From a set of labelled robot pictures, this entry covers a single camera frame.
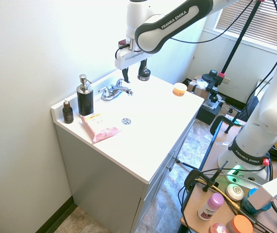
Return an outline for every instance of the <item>window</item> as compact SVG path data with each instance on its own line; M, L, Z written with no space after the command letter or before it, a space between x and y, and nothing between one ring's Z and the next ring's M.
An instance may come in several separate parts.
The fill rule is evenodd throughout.
M239 0L238 2L223 9L216 25L216 29L225 30L249 4L250 0ZM256 1L249 6L244 14L234 23L228 32L240 34L248 19ZM245 35L251 39L268 43L277 47L277 12L272 0L265 0L260 4Z

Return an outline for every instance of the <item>chrome faucet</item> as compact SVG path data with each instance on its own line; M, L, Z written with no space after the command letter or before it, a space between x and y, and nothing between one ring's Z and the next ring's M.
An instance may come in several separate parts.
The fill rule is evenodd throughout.
M124 81L124 79L118 79L116 85L110 85L110 89L108 89L108 87L100 89L99 92L103 91L101 99L109 101L116 98L122 92L127 93L129 96L133 95L133 91L130 88L122 86L122 81Z

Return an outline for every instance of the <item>cabinet drawer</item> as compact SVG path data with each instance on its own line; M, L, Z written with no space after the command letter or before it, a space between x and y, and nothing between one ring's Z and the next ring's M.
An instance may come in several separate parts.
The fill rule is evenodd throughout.
M144 188L143 188L143 191L142 191L142 194L141 194L141 198L142 199L145 199L145 197L149 194L149 192L151 191L151 189L153 188L153 186L157 182L160 174L166 168L167 163L171 160L171 158L173 156L177 156L177 154L179 152L179 149L181 148L185 138L187 137L187 135L188 135L188 133L190 131L190 128L191 128L192 124L194 123L194 120L195 120L195 117L193 117L191 119L191 121L189 122L188 126L185 128L183 133L180 135L180 137L178 138L178 140L176 141L176 143L174 144L174 146L172 147L172 149L170 150L170 152L168 153L168 155L166 156L164 161L161 163L159 169L155 173L155 175L152 178L152 180L150 181L150 183L144 185Z
M168 163L166 164L165 169L162 170L162 173L160 174L160 176L157 179L156 183L152 186L152 188L151 188L150 192L148 193L148 195L145 197L145 199L142 199L142 198L140 199L139 205L138 205L138 210L140 210L140 213L138 215L137 225L139 224L139 222L143 218L144 214L148 210L148 207L150 206L150 204L154 201L160 187L162 186L165 178L167 177L168 173L170 172L167 167L173 166L174 161L175 161L174 159L171 159L171 160L168 161Z

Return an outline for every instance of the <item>bathroom vanity cabinet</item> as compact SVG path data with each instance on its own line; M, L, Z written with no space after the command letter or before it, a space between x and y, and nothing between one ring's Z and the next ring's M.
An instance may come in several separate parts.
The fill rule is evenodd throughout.
M133 96L101 100L97 90L121 77L117 70L93 84L94 113L115 120L121 129L116 136L93 144L76 94L68 98L72 124L64 123L63 102L52 107L52 117L74 202L112 233L133 233L172 170L203 99L189 92L177 97L173 85L152 76L147 82L130 78ZM125 117L130 125L121 123Z

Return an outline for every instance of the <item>robotic arm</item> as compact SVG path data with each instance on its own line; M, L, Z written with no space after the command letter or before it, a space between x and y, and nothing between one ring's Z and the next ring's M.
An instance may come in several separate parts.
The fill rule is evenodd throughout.
M130 0L127 12L127 33L122 49L117 52L115 65L127 76L130 65L141 62L146 68L146 59L158 52L172 36L184 30L203 17L223 9L237 0L186 0L167 15L155 14L148 0ZM256 170L262 167L266 152L277 141L277 70L269 89L255 108L245 128L239 133L228 151L220 155L221 166L226 168L240 165L244 169ZM258 183L268 180L266 170L252 177Z
M127 79L129 66L141 63L157 53L172 36L198 20L223 9L238 0L187 0L167 15L156 14L148 0L130 0L127 10L126 40L120 41L115 66Z

